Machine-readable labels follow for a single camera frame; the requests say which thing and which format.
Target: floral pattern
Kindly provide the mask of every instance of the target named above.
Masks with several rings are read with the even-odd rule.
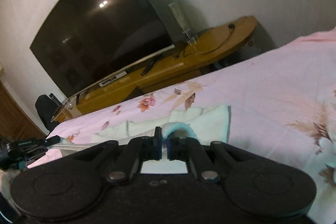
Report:
[[[68,136],[68,137],[67,137],[67,140],[68,140],[69,142],[72,142],[73,139],[74,139],[77,135],[79,135],[79,134],[80,134],[80,131],[78,131],[77,133],[74,133],[74,134]]]
[[[174,110],[176,107],[178,107],[179,105],[181,105],[183,103],[184,103],[185,110],[190,108],[191,105],[195,102],[196,91],[202,91],[203,87],[202,87],[201,84],[199,84],[197,82],[192,82],[192,81],[181,82],[178,85],[183,85],[185,83],[188,86],[187,90],[174,88],[174,93],[171,94],[169,97],[167,97],[163,101],[163,104],[176,99],[172,110]]]
[[[335,168],[325,165],[326,168],[322,170],[319,175],[324,177],[324,182],[336,187],[336,172]]]
[[[116,115],[119,115],[121,112],[121,110],[119,110],[120,108],[121,108],[121,105],[118,105],[112,110],[112,112],[117,112]]]
[[[110,122],[107,121],[103,124],[103,126],[101,127],[101,130],[104,130],[105,128],[107,128],[109,126]]]
[[[330,122],[331,120],[328,119],[327,106],[325,102],[323,102],[314,121],[300,122],[295,120],[295,123],[289,123],[287,125],[312,137],[315,140],[315,144],[319,146],[316,154],[323,153],[331,155],[325,158],[325,168],[319,172],[319,175],[324,177],[325,183],[336,186],[336,142],[329,130],[328,125]]]
[[[141,112],[145,112],[150,106],[155,106],[155,102],[156,100],[153,94],[145,95],[145,97],[140,101],[138,108],[141,109]]]
[[[295,123],[288,123],[287,125],[294,127],[303,133],[307,133],[310,137],[312,137],[315,140],[315,144],[320,147],[320,150],[317,153],[322,151],[322,147],[320,145],[321,138],[327,138],[331,141],[331,137],[327,130],[328,112],[324,102],[321,105],[320,112],[318,113],[315,121],[300,122],[295,120]]]

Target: black tv screen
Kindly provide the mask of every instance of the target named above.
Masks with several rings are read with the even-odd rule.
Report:
[[[59,0],[30,49],[71,97],[171,45],[148,0]]]

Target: folded cloth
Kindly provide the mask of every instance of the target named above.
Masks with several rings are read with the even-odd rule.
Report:
[[[184,127],[177,123],[185,123],[189,128],[184,128],[189,137],[197,138],[201,144],[209,145],[211,141],[227,142],[227,130],[229,127],[230,117],[227,105],[220,105],[209,108],[191,107],[186,111],[173,110],[170,115],[145,122],[133,123],[125,121],[117,127],[106,128],[99,133],[93,134],[92,143],[102,143],[108,140],[123,140],[138,137],[146,133],[149,135],[155,127],[163,127],[164,124],[170,124],[163,128],[162,134],[166,138],[169,132],[176,131],[175,127]]]
[[[228,141],[227,131],[229,122],[230,117],[227,105],[205,109],[194,107],[186,111],[172,111],[166,117],[146,122],[133,123],[126,121],[119,126],[107,128],[94,134],[91,138],[91,143],[88,144],[74,144],[65,138],[61,138],[59,143],[51,146],[49,149],[59,149],[62,156],[67,156],[108,140],[117,140],[119,145],[125,145],[133,138],[154,136],[155,127],[157,126],[162,128],[163,139],[168,138],[173,133],[176,137],[195,138],[203,145],[210,145],[212,141]],[[142,173],[187,172],[184,162],[169,161],[167,159],[165,148],[162,155],[163,159],[160,162],[144,162]]]

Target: bed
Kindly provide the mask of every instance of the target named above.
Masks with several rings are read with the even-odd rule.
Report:
[[[50,134],[76,144],[125,122],[173,109],[231,106],[229,143],[307,172],[317,185],[309,216],[336,220],[336,29],[299,37],[234,66],[61,123]],[[51,149],[36,166],[61,157]]]

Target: circular pad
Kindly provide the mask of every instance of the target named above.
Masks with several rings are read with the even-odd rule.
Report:
[[[316,195],[315,183],[307,174],[270,160],[238,162],[224,189],[242,210],[271,218],[307,213]]]
[[[33,218],[62,219],[84,212],[100,196],[102,183],[90,165],[50,162],[23,172],[12,182],[11,197],[19,210]]]

